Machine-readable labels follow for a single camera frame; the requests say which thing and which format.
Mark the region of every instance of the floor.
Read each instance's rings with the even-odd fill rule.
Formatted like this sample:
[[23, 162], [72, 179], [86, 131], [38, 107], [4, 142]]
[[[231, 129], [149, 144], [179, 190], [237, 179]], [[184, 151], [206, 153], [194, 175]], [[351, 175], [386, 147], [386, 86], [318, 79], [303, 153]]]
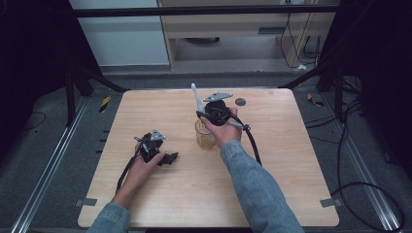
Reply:
[[[173, 70], [162, 72], [144, 71], [139, 76], [108, 76], [107, 79], [119, 85], [135, 88], [189, 88], [195, 82], [199, 87], [276, 87], [288, 83], [305, 73], [305, 70], [290, 68], [285, 62], [279, 44], [274, 37], [261, 38], [221, 38], [217, 43], [210, 40], [181, 40]], [[307, 51], [313, 50], [311, 43]], [[293, 93], [305, 122], [331, 116], [331, 110], [308, 100], [312, 93], [315, 102], [327, 103], [333, 91], [319, 94], [311, 79], [297, 87]], [[107, 138], [121, 94], [115, 93], [100, 83], [92, 82], [95, 91], [87, 98], [85, 113], [70, 145], [64, 152], [58, 169], [53, 174], [50, 186], [36, 215], [31, 219], [32, 232], [84, 232], [77, 224], [80, 208], [74, 203], [86, 196], [89, 182], [99, 160], [99, 155]], [[0, 177], [0, 232], [9, 232], [24, 205], [27, 203], [43, 170], [65, 130], [66, 109], [64, 89], [41, 97], [35, 106], [36, 114], [28, 120], [26, 130], [10, 153], [12, 160], [2, 164]], [[103, 98], [111, 96], [105, 113], [98, 113]], [[344, 100], [350, 103], [356, 99], [345, 94]], [[83, 98], [77, 95], [77, 103]], [[412, 182], [396, 165], [388, 164], [382, 156], [376, 136], [372, 133], [367, 119], [357, 111], [351, 114], [348, 122], [350, 139], [356, 142], [357, 150], [378, 184], [395, 197], [406, 213], [404, 232], [411, 231]], [[339, 124], [330, 123], [322, 127], [308, 128], [315, 152], [330, 191], [337, 188], [336, 154], [340, 139]], [[342, 149], [342, 181], [359, 181], [361, 174], [354, 165], [350, 146]], [[376, 209], [370, 203], [368, 191], [363, 187], [350, 188], [345, 194], [357, 213], [374, 225], [382, 227]], [[341, 222], [335, 228], [305, 228], [306, 232], [375, 232], [356, 220], [345, 207], [337, 207]]]

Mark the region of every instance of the wooden panel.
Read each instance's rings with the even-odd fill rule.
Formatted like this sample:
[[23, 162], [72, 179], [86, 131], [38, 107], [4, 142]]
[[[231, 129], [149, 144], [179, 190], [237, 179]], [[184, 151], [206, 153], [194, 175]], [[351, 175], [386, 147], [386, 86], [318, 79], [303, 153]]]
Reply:
[[[229, 89], [226, 99], [237, 107], [243, 122], [252, 127], [263, 167], [277, 180], [289, 205], [303, 226], [334, 226], [334, 208], [322, 208], [330, 198], [325, 179], [311, 146], [293, 94], [288, 89]], [[212, 89], [200, 89], [201, 97]], [[172, 165], [154, 170], [131, 207], [131, 225], [136, 227], [238, 227], [248, 226], [236, 198], [231, 178], [219, 149], [201, 149], [195, 139], [196, 103], [191, 90], [128, 91], [123, 95], [108, 141], [101, 155], [80, 226], [90, 226], [115, 194], [118, 178], [133, 154], [135, 136], [154, 128], [166, 135], [162, 150], [177, 151]], [[253, 155], [246, 134], [242, 145]]]

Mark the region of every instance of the person's right hand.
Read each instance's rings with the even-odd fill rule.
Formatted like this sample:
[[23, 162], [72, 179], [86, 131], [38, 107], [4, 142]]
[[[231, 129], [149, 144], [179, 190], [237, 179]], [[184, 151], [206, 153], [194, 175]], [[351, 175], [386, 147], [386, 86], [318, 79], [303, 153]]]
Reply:
[[[237, 116], [237, 109], [230, 108], [230, 111]], [[241, 128], [229, 125], [227, 123], [222, 126], [216, 126], [203, 116], [200, 118], [200, 120], [202, 120], [206, 128], [208, 128], [213, 133], [219, 148], [222, 148], [224, 144], [232, 140], [237, 140], [240, 142], [242, 138]]]

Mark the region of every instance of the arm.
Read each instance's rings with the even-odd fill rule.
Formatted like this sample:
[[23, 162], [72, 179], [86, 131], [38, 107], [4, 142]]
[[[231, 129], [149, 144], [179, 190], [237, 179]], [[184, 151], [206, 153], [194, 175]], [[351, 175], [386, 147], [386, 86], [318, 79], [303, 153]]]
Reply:
[[108, 203], [94, 223], [88, 229], [88, 233], [94, 232], [127, 232], [130, 224], [130, 212], [128, 210], [137, 190], [163, 158], [164, 153], [157, 154], [150, 162], [146, 163], [142, 156], [138, 156], [118, 190], [114, 198]]
[[246, 154], [240, 144], [242, 131], [228, 124], [215, 126], [206, 118], [202, 118], [202, 121], [214, 134], [221, 148], [221, 157], [252, 230], [303, 232], [279, 185], [263, 167]]

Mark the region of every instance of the person's left hand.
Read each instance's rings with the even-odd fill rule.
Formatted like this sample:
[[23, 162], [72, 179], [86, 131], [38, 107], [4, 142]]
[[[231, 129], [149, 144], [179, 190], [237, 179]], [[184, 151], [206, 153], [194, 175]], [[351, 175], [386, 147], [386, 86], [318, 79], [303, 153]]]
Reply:
[[163, 156], [164, 152], [160, 152], [148, 163], [143, 160], [141, 155], [136, 157], [133, 164], [130, 166], [123, 185], [116, 193], [112, 202], [128, 209], [137, 190], [148, 179], [152, 173], [152, 170], [156, 167], [157, 163], [163, 158]]

